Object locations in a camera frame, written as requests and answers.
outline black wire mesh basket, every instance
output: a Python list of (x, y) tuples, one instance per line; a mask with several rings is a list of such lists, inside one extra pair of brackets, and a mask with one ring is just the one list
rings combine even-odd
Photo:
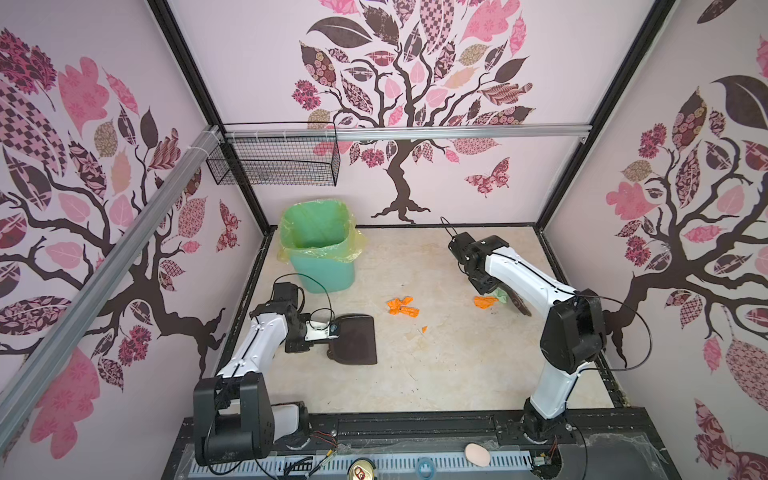
[(339, 178), (339, 142), (332, 122), (254, 122), (225, 125), (305, 124), (306, 129), (234, 131), (211, 152), (208, 168), (218, 185), (333, 185)]

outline wallpaper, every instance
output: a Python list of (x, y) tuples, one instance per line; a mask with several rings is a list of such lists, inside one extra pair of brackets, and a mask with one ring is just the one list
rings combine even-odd
[[(765, 14), (749, 0), (683, 2), (548, 229), (569, 277), (625, 303), (604, 302), (614, 368), (648, 348), (632, 310), (649, 322), (657, 358), (619, 380), (649, 408), (684, 478), (768, 478)], [(737, 25), (742, 34), (730, 36)], [(715, 34), (713, 47), (702, 40)], [(696, 74), (668, 67), (703, 57)], [(663, 99), (645, 98), (658, 82)], [(648, 108), (635, 110), (639, 101)], [(585, 188), (603, 192), (602, 205)], [(584, 208), (596, 213), (581, 226), (591, 235), (567, 219)], [(576, 260), (579, 250), (594, 265)], [(607, 286), (607, 271), (626, 281)]]
[[(96, 15), (104, 5), (91, 7)], [(70, 15), (88, 25), (89, 5), (78, 8)], [(121, 41), (101, 57), (85, 42), (62, 47), (24, 15), (0, 25), (3, 386), (204, 125), (145, 5), (99, 18), (110, 15), (160, 54), (132, 64)], [(149, 82), (141, 80), (144, 68)], [(147, 91), (167, 99), (153, 102)], [(55, 468), (57, 476), (82, 478), (123, 465), (117, 478), (159, 476), (191, 412), (195, 382), (216, 359), (259, 240), (239, 192), (198, 169), (3, 452), (3, 475), (40, 478)], [(102, 457), (106, 445), (146, 462)]]
[[(175, 8), (226, 121), (332, 121), (338, 128), (588, 122), (615, 73), (610, 65), (623, 58), (647, 11), (645, 2), (629, 8), (581, 2), (554, 11), (525, 0), (233, 2), (229, 8), (239, 16), (257, 15), (259, 28), (236, 28), (224, 39), (209, 30), (226, 12), (199, 2)], [(610, 28), (585, 28), (605, 9), (619, 18)], [(575, 17), (566, 18), (571, 13)], [(581, 17), (587, 18), (579, 26)], [(278, 31), (271, 18), (290, 21)], [(621, 33), (619, 25), (626, 27)], [(572, 58), (562, 58), (568, 47), (555, 38), (571, 34), (593, 53), (569, 71)], [(261, 48), (267, 42), (273, 48)], [(229, 53), (233, 48), (236, 54)], [(226, 60), (235, 55), (236, 61)], [(264, 74), (262, 65), (280, 67)], [(336, 187), (255, 190), (272, 223), (292, 203), (312, 197), (341, 197), (360, 223), (437, 223), (441, 215), (455, 222), (533, 221), (577, 142), (340, 142)], [(323, 142), (313, 153), (325, 157), (332, 146)]]

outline green trash can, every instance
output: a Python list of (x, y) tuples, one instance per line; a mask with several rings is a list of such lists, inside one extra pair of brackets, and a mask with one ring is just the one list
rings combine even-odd
[[(365, 243), (355, 225), (355, 217), (340, 200), (293, 205), (280, 219), (278, 258), (290, 260), (297, 273), (312, 277), (329, 292), (345, 290), (355, 281), (355, 258)], [(317, 283), (299, 278), (307, 292), (323, 293)]]

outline pink butterfly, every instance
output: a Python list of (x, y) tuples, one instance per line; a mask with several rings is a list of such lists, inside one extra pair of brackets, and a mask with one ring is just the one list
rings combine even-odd
[(469, 184), (473, 187), (477, 187), (478, 192), (484, 194), (487, 197), (488, 194), (493, 190), (494, 185), (496, 187), (509, 188), (509, 185), (507, 185), (507, 182), (509, 181), (509, 175), (505, 173), (507, 170), (509, 170), (509, 157), (506, 157), (504, 160), (498, 162), (498, 165), (496, 165), (496, 167), (491, 172), (490, 177), (486, 177), (485, 175), (470, 175), (464, 180), (468, 181)]
[(219, 236), (219, 241), (216, 242), (216, 251), (220, 252), (225, 248), (234, 248), (237, 246), (237, 234), (235, 230), (240, 225), (240, 221), (234, 214), (230, 213), (230, 209), (224, 202), (219, 200), (219, 211), (221, 212), (221, 220), (224, 220), (224, 226), (226, 230)]

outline blue ring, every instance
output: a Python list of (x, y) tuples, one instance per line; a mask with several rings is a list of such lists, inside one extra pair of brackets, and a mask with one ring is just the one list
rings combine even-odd
[[(429, 475), (424, 475), (422, 473), (422, 466), (427, 465), (429, 467)], [(437, 472), (437, 467), (435, 467), (435, 463), (430, 460), (429, 458), (420, 458), (419, 464), (416, 466), (416, 475), (421, 478), (422, 480), (432, 480), (435, 477), (435, 473)]]

